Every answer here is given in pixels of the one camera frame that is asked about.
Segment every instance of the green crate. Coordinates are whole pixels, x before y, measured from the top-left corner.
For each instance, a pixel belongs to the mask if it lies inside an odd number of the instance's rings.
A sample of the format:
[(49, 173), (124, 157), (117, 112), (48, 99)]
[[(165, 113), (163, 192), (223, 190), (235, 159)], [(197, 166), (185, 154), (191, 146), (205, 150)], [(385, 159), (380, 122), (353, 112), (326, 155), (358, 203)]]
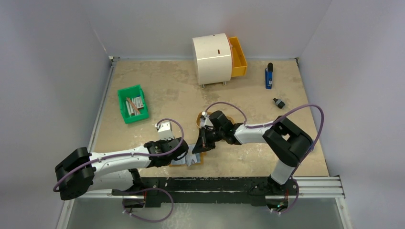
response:
[[(139, 96), (142, 98), (143, 108), (139, 109), (139, 111), (140, 111), (139, 115), (129, 116), (127, 104), (125, 103), (125, 101), (127, 100), (127, 97), (135, 98), (135, 97), (139, 97)], [(122, 117), (124, 118), (124, 122), (126, 124), (149, 118), (148, 106), (146, 105), (146, 102), (145, 102), (145, 95), (143, 94), (143, 90), (139, 84), (132, 86), (132, 87), (119, 89), (118, 90), (118, 100), (119, 100), (119, 107), (121, 109), (121, 114), (122, 114)]]

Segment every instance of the white wall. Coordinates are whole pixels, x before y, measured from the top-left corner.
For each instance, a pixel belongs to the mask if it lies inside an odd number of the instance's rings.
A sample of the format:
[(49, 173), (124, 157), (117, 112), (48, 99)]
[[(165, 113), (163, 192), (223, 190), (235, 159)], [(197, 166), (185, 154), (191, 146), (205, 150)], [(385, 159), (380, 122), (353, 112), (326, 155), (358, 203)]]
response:
[(87, 146), (109, 59), (77, 0), (0, 2), (1, 228), (54, 228), (54, 167)]
[(333, 0), (300, 59), (356, 228), (405, 228), (405, 2)]
[(302, 54), (331, 0), (82, 0), (109, 55), (192, 57), (192, 38), (237, 36), (248, 58)]

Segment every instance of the white round container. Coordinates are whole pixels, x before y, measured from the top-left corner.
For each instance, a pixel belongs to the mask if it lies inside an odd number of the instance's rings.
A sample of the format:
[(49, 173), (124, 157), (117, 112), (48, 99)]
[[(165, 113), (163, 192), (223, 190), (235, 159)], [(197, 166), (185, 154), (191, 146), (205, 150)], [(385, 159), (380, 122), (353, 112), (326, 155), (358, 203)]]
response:
[(231, 45), (225, 33), (195, 37), (192, 42), (198, 85), (231, 80)]

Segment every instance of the table surface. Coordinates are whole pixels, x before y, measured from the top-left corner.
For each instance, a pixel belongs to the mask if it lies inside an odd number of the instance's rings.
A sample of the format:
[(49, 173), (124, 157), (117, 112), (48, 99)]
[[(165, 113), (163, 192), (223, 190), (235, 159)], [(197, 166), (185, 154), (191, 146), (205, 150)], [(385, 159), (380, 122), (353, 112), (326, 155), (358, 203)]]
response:
[[(274, 65), (273, 89), (265, 88), (264, 69)], [(149, 119), (125, 124), (117, 90), (140, 84), (149, 108)], [(286, 106), (279, 109), (273, 98)], [(198, 137), (196, 118), (208, 105), (225, 101), (241, 108), (248, 124), (264, 123), (302, 104), (307, 96), (295, 61), (249, 61), (246, 76), (232, 78), (226, 86), (197, 85), (193, 61), (119, 61), (113, 75), (96, 138), (95, 152), (106, 153), (135, 148), (158, 140), (154, 128), (162, 118), (172, 118), (184, 128), (184, 140), (194, 144)], [(236, 122), (243, 116), (234, 108), (215, 105), (210, 111), (222, 110)], [(317, 130), (309, 108), (289, 116), (295, 124), (315, 138)], [(173, 133), (181, 136), (173, 124)], [(267, 144), (249, 143), (241, 146), (216, 143), (206, 152), (202, 165), (140, 169), (143, 177), (250, 177), (268, 176), (278, 158)], [(320, 142), (302, 162), (295, 176), (328, 176)]]

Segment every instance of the blue marker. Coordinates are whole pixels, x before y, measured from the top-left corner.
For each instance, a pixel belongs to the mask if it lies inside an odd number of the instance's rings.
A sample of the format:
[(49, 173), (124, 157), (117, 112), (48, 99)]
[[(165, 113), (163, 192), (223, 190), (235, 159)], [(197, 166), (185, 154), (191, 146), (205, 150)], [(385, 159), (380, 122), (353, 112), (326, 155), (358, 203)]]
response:
[(271, 89), (273, 86), (273, 63), (268, 63), (265, 69), (266, 88)]

